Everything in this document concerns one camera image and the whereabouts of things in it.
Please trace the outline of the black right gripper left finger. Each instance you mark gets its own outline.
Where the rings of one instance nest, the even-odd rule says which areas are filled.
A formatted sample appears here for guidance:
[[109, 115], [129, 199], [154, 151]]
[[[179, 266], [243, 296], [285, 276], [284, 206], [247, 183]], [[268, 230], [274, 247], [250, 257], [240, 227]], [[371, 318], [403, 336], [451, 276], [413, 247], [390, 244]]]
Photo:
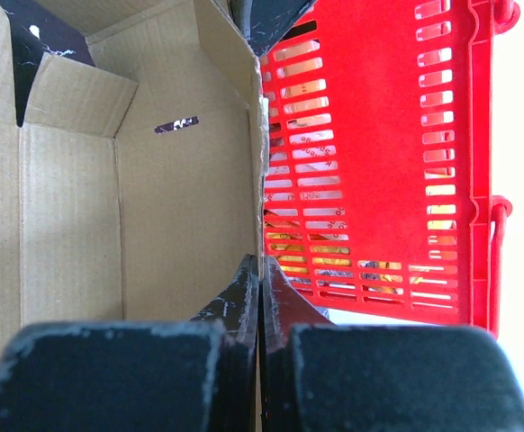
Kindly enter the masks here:
[[60, 321], [0, 358], [0, 431], [252, 431], [257, 259], [188, 321]]

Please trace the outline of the brown cardboard box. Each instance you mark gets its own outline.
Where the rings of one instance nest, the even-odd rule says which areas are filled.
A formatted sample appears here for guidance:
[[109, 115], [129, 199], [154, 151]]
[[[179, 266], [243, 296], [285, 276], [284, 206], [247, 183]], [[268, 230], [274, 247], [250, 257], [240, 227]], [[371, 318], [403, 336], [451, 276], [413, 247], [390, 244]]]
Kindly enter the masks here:
[[48, 1], [92, 65], [46, 53], [16, 118], [0, 6], [0, 355], [20, 328], [186, 320], [261, 256], [267, 101], [223, 1]]

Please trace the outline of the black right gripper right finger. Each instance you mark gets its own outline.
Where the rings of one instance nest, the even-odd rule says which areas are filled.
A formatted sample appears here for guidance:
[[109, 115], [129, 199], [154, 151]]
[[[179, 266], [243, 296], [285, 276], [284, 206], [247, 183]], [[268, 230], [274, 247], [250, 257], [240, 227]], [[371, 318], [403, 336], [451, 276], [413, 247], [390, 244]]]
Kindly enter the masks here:
[[524, 431], [524, 395], [478, 328], [336, 325], [260, 265], [265, 431]]

